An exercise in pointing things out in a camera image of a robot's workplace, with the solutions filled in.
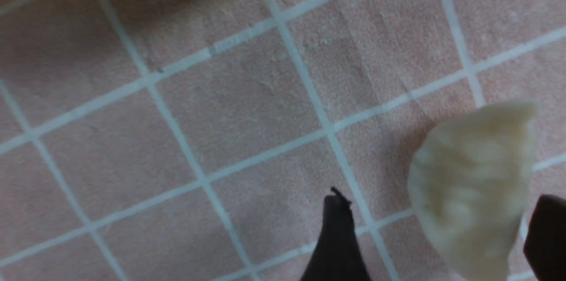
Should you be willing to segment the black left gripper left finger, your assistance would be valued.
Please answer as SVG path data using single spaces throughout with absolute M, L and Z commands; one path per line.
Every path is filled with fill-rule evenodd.
M 302 281 L 370 281 L 356 238 L 352 201 L 337 188 L 325 196 L 323 224 Z

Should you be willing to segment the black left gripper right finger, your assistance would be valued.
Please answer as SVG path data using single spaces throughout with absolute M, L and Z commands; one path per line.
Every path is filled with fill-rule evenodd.
M 566 201 L 543 194 L 538 198 L 523 253 L 539 281 L 566 279 Z

